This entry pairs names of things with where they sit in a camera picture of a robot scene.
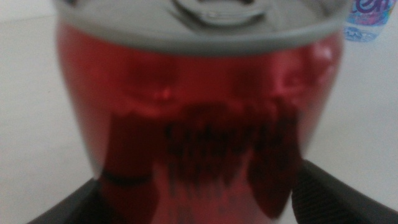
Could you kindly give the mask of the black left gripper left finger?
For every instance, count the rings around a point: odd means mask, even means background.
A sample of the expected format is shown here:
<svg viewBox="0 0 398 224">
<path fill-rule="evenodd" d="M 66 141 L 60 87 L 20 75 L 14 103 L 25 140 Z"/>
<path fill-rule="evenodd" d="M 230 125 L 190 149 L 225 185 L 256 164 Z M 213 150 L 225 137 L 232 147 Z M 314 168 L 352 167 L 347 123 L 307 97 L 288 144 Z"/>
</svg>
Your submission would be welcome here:
<svg viewBox="0 0 398 224">
<path fill-rule="evenodd" d="M 89 202 L 98 190 L 99 183 L 90 179 L 52 208 L 27 222 L 27 224 L 66 224 Z"/>
</svg>

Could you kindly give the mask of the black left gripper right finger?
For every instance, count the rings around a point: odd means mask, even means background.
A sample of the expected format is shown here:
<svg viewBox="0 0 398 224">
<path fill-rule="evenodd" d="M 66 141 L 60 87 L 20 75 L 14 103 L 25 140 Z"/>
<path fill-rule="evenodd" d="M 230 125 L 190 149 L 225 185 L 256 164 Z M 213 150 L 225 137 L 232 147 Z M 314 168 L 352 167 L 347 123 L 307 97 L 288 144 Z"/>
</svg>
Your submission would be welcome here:
<svg viewBox="0 0 398 224">
<path fill-rule="evenodd" d="M 299 224 L 397 224 L 397 211 L 358 192 L 310 161 L 292 191 Z"/>
</svg>

